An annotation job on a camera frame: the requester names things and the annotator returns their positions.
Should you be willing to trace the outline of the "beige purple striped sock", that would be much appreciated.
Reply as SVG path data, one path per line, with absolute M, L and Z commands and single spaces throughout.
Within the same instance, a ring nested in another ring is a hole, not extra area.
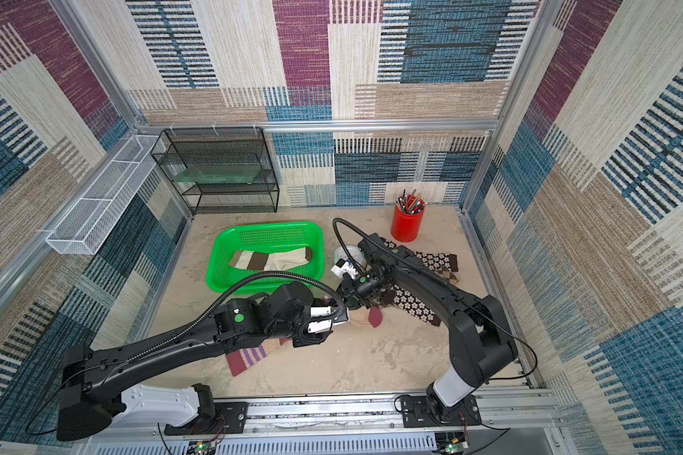
M 227 354 L 226 361 L 231 375 L 238 377 L 286 344 L 290 345 L 291 339 L 268 339 L 256 348 L 244 348 Z

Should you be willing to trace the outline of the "cream brown striped sock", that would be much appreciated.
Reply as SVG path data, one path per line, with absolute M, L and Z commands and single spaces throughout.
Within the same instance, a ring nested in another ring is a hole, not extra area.
M 295 267 L 302 267 L 307 265 L 313 259 L 313 250 L 311 248 L 296 248 L 286 252 L 276 252 L 278 258 L 274 262 L 274 267 L 271 270 L 286 271 Z
M 273 253 L 237 250 L 229 260 L 229 266 L 251 271 L 271 270 L 277 258 L 278 255 Z

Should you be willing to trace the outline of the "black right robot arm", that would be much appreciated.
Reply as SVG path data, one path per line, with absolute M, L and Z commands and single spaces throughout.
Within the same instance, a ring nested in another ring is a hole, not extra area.
M 448 329 L 450 367 L 427 389 L 428 413 L 439 425 L 451 425 L 463 414 L 474 422 L 476 415 L 465 410 L 465 400 L 518 358 L 517 345 L 522 342 L 512 333 L 502 303 L 450 284 L 409 248 L 389 248 L 379 235 L 337 217 L 332 229 L 345 253 L 349 250 L 340 225 L 362 237 L 359 249 L 367 263 L 362 268 L 353 262 L 357 275 L 345 273 L 341 278 L 339 290 L 346 306 L 370 307 L 377 295 L 397 286 L 432 310 Z

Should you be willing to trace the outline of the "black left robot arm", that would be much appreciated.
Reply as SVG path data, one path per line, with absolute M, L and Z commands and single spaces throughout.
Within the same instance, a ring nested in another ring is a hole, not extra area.
M 53 394 L 61 442 L 108 428 L 127 411 L 121 394 L 132 387 L 205 358 L 256 347 L 272 337 L 301 346 L 326 339 L 309 330 L 345 314 L 345 296 L 327 284 L 288 271 L 262 271 L 230 286 L 192 322 L 120 347 L 66 350 L 62 382 Z

